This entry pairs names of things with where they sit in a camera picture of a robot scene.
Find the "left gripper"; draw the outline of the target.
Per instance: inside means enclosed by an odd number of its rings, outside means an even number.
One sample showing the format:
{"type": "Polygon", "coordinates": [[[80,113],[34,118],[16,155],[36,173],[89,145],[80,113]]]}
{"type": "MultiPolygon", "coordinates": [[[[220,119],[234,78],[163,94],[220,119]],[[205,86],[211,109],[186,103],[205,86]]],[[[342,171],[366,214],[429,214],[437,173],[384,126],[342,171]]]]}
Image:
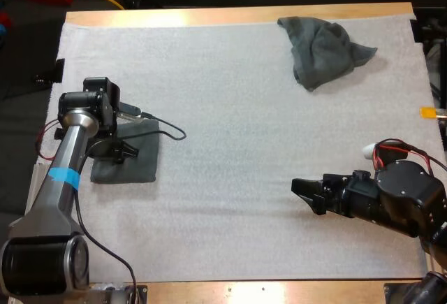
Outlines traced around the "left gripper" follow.
{"type": "Polygon", "coordinates": [[[88,157],[114,164],[123,164],[126,157],[136,157],[138,153],[138,148],[118,138],[94,138],[87,143],[88,157]]]}

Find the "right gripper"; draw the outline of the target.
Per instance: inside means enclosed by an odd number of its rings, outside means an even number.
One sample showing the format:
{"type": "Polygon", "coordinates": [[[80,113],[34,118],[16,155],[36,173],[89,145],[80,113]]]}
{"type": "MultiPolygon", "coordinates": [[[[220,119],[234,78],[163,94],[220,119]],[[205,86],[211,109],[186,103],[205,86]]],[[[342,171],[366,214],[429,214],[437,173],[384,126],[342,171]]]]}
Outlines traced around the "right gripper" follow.
{"type": "Polygon", "coordinates": [[[316,215],[329,210],[345,217],[372,217],[378,209],[378,188],[368,171],[324,174],[323,180],[294,178],[291,191],[316,215]]]}

